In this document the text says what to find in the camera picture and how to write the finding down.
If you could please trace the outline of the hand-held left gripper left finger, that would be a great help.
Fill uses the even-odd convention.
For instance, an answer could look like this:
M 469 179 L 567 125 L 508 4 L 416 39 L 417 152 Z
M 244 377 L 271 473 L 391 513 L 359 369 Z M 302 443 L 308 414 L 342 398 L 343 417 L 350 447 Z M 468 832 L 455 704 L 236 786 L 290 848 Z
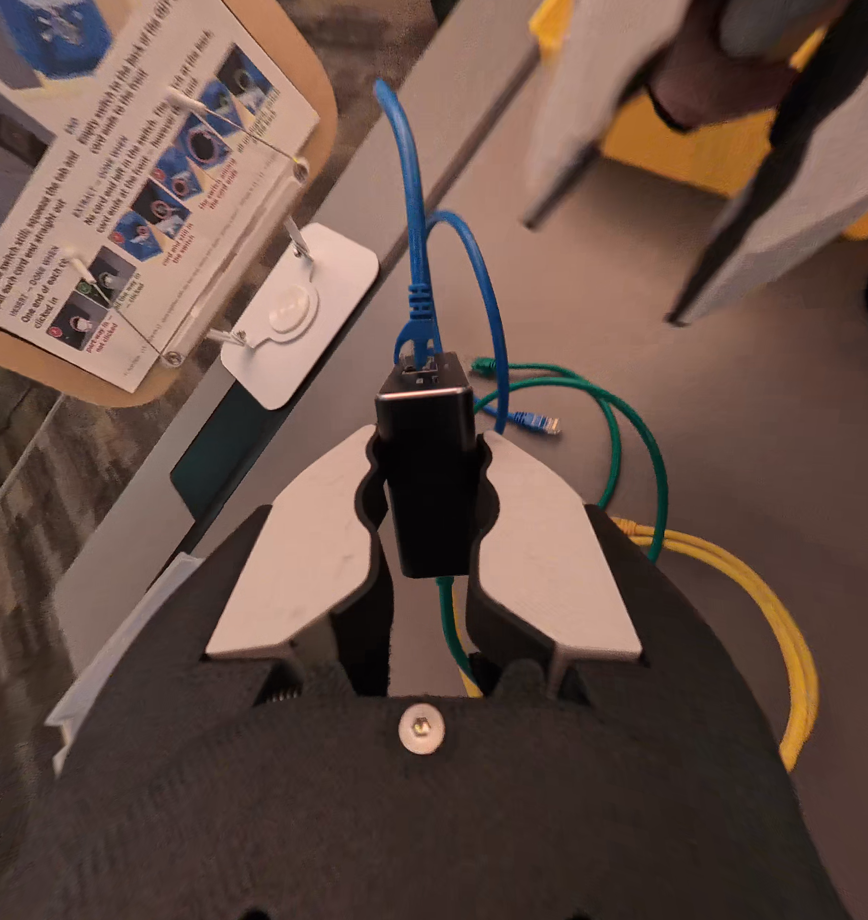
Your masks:
M 379 528 L 388 507 L 366 425 L 272 502 L 206 646 L 210 659 L 338 662 L 359 696 L 386 696 L 394 584 Z

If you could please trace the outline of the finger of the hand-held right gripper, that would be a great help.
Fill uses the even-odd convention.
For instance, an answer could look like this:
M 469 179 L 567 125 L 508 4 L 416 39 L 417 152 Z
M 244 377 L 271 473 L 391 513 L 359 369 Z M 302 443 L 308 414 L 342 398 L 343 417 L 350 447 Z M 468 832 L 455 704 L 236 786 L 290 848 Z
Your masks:
M 689 1 L 546 1 L 529 22 L 545 69 L 525 158 L 539 228 L 598 155 L 617 110 L 675 39 Z
M 868 211 L 868 1 L 849 2 L 777 109 L 770 151 L 719 220 L 668 322 L 775 282 Z

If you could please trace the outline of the yellow plastic bin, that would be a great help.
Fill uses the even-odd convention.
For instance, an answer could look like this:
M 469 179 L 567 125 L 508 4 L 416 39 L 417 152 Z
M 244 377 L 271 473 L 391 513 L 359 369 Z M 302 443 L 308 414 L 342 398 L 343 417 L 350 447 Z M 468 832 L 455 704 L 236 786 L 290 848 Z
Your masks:
M 539 45 L 543 63 L 560 52 L 575 2 L 546 1 L 533 14 L 529 29 Z M 819 48 L 830 19 L 820 22 L 807 40 L 789 53 L 791 66 L 801 71 Z M 645 90 L 620 109 L 601 145 L 601 153 L 625 165 L 734 198 L 752 178 L 769 150 L 773 109 L 681 134 L 665 126 Z M 842 232 L 852 240 L 868 239 L 868 210 Z

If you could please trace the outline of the dark teal panel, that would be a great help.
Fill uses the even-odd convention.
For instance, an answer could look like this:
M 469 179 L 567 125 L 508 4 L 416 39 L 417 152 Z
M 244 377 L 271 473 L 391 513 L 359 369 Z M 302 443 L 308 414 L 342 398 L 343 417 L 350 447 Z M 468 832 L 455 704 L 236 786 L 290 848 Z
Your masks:
M 240 384 L 230 387 L 169 474 L 194 522 L 219 512 L 289 411 L 263 407 Z

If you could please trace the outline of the black network switch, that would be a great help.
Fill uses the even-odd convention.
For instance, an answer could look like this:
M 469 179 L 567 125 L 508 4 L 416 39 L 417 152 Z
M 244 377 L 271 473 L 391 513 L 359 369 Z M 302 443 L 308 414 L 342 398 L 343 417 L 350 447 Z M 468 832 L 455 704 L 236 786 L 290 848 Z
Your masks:
M 396 365 L 375 411 L 403 574 L 466 576 L 479 474 L 474 391 L 459 356 L 435 353 L 420 370 Z

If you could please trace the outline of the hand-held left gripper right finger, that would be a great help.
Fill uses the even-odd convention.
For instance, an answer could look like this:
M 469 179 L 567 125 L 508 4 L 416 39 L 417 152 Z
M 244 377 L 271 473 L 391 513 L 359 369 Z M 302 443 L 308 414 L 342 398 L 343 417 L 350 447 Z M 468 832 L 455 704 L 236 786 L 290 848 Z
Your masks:
M 479 438 L 478 532 L 466 629 L 504 669 L 534 661 L 549 691 L 580 661 L 640 661 L 643 646 L 579 494 L 494 431 Z

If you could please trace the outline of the white sign stand base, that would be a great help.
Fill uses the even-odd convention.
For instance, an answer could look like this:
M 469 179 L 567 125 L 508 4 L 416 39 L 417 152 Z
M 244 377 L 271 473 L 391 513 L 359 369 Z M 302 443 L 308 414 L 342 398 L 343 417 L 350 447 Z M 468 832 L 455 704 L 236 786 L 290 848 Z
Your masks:
M 323 224 L 295 233 L 221 346 L 222 366 L 268 411 L 286 406 L 377 280 L 367 247 Z

